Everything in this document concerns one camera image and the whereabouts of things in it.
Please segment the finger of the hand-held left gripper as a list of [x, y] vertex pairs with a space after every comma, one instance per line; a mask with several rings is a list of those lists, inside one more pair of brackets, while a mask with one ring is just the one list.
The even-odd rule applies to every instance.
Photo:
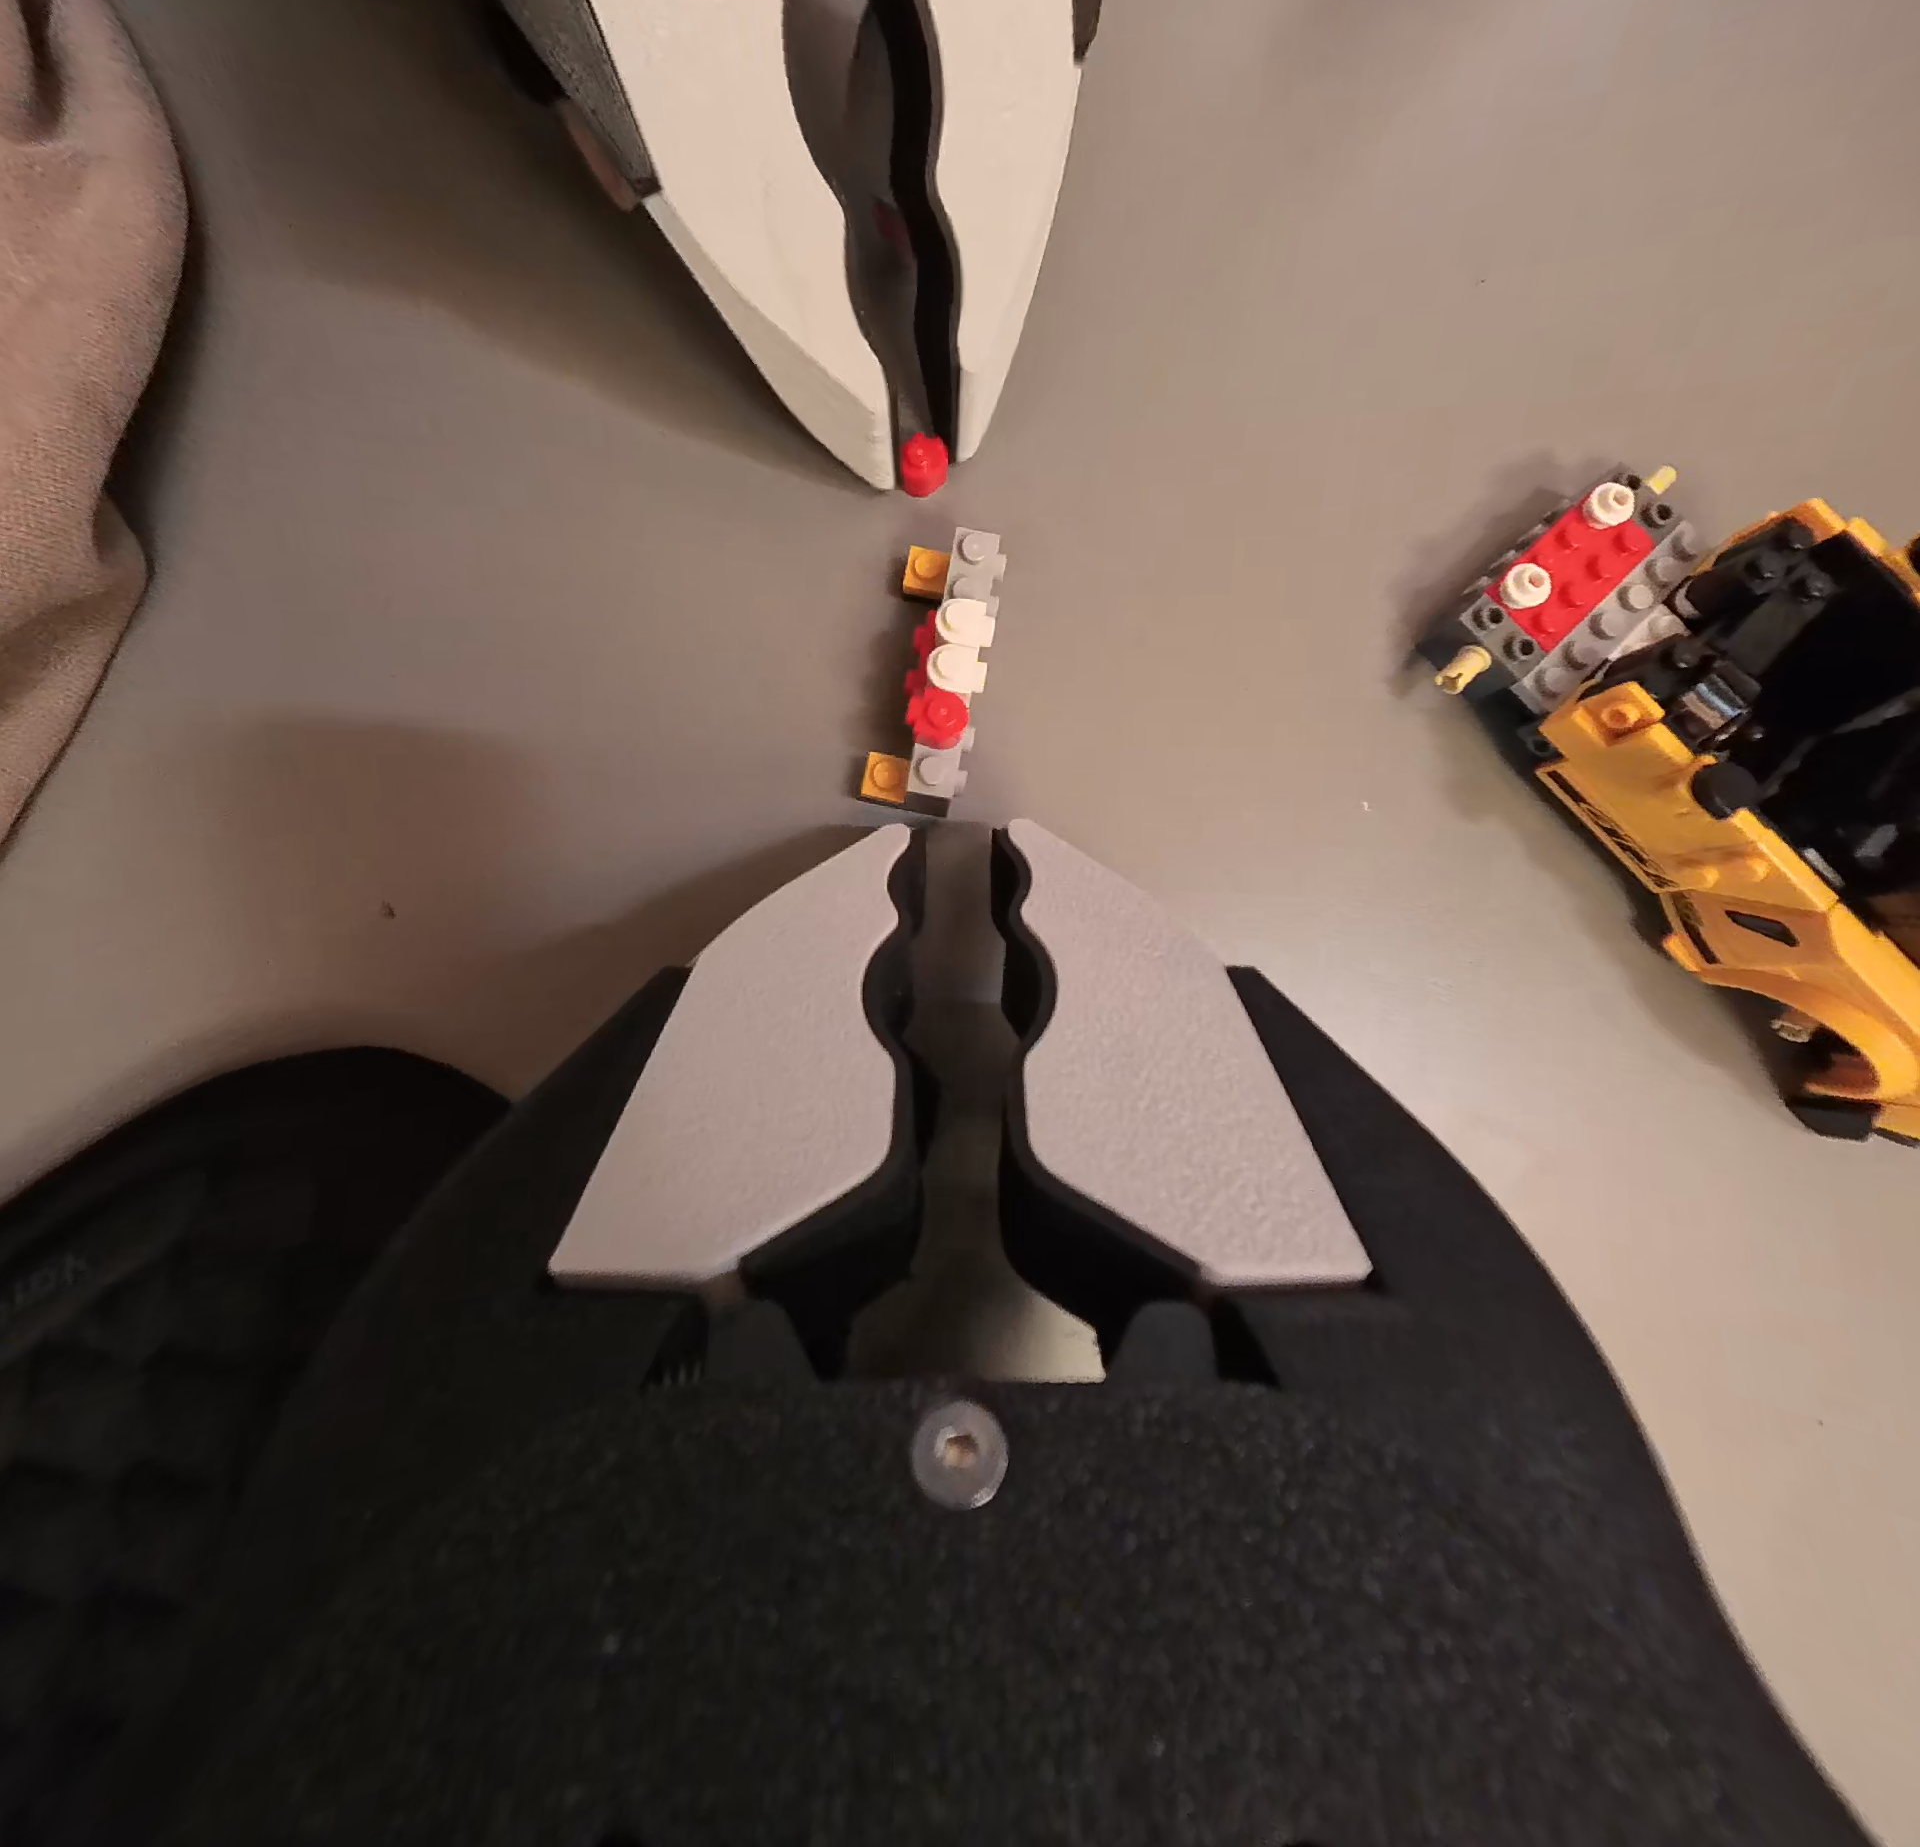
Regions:
[[787, 0], [590, 2], [659, 178], [643, 207], [793, 419], [863, 485], [900, 490], [894, 387], [790, 95]]
[[933, 430], [982, 446], [1019, 347], [1080, 96], [1077, 0], [885, 0], [894, 186]]

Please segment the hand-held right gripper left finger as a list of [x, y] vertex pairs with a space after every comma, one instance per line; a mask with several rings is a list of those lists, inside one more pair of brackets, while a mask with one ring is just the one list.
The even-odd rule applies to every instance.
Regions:
[[925, 1084], [906, 1043], [925, 842], [885, 825], [687, 968], [546, 1265], [567, 1288], [756, 1299], [823, 1375], [921, 1232]]

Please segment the person's pinkish beige garment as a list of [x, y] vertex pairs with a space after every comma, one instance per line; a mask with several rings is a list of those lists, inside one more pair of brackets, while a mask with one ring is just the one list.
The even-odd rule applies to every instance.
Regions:
[[147, 583], [107, 477], [179, 294], [188, 201], [113, 0], [3, 0], [3, 836]]

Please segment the yellow and black lego car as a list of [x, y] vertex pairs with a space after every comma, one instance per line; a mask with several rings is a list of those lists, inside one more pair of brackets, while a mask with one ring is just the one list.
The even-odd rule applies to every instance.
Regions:
[[1768, 1004], [1787, 1107], [1917, 1140], [1917, 542], [1810, 497], [1706, 544], [1675, 474], [1550, 505], [1418, 641], [1437, 689]]

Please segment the small grey lego strip assembly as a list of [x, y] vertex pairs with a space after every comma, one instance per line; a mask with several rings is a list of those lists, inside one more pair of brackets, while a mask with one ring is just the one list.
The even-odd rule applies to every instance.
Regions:
[[921, 609], [903, 678], [906, 744], [866, 755], [862, 803], [945, 818], [964, 792], [1002, 590], [1005, 548], [994, 531], [959, 524], [947, 548], [906, 551], [900, 594]]

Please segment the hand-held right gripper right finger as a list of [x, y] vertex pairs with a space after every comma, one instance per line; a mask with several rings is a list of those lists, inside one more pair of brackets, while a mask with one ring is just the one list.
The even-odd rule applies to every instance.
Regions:
[[993, 834], [1015, 1035], [1001, 1235], [1104, 1363], [1149, 1304], [1360, 1288], [1373, 1266], [1222, 958], [1033, 821]]

